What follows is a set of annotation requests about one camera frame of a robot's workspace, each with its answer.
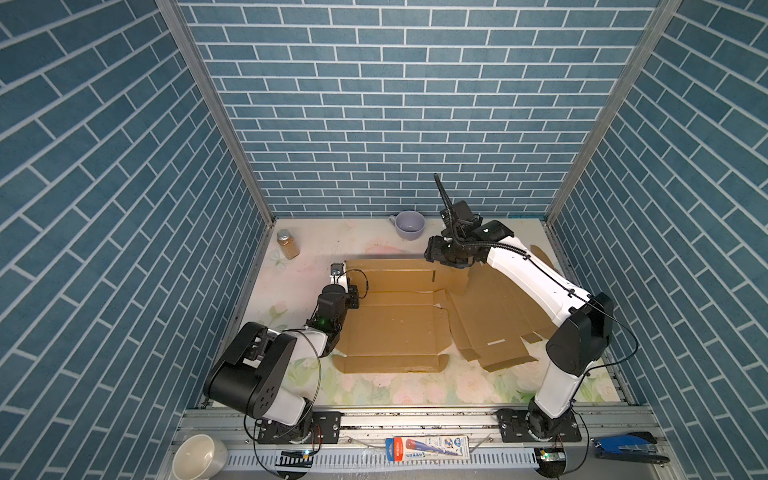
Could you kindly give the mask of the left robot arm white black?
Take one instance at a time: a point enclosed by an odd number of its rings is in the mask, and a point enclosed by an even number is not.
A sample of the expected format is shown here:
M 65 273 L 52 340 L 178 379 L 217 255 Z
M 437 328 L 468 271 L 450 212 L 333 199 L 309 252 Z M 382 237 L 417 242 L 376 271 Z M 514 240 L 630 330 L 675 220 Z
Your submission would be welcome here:
M 299 426 L 311 414 L 313 401 L 283 387 L 287 369 L 300 359 L 327 357 L 340 340 L 348 311 L 359 304 L 356 286 L 331 283 L 301 328 L 276 332 L 256 322 L 245 324 L 209 372 L 204 396 L 254 420 Z

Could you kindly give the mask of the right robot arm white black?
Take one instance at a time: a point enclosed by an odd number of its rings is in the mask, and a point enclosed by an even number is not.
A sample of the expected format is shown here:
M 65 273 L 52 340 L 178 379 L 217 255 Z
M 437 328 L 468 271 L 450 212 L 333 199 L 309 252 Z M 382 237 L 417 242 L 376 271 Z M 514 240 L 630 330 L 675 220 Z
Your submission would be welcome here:
M 502 274 L 542 308 L 556 328 L 546 344 L 550 365 L 532 400 L 532 412 L 555 420 L 572 402 L 590 370 L 611 341 L 614 303 L 569 282 L 498 221 L 463 233 L 449 229 L 428 239 L 429 262 L 453 268 L 476 263 Z

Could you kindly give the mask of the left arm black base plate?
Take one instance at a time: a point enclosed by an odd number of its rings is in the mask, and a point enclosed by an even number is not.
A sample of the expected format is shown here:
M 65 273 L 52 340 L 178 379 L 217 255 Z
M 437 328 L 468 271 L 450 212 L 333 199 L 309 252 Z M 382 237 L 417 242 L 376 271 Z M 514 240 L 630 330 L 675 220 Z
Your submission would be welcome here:
M 295 426 L 262 419 L 257 431 L 257 442 L 261 445 L 337 444 L 341 419 L 339 411 L 312 412 Z

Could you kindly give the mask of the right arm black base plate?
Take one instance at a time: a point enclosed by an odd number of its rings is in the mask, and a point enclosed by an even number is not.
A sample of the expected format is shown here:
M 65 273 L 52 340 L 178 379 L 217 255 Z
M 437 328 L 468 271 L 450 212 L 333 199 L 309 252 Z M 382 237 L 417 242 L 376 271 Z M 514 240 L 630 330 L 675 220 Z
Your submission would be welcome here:
M 580 442 L 582 434 L 572 409 L 550 418 L 536 405 L 533 409 L 502 408 L 495 412 L 504 443 Z

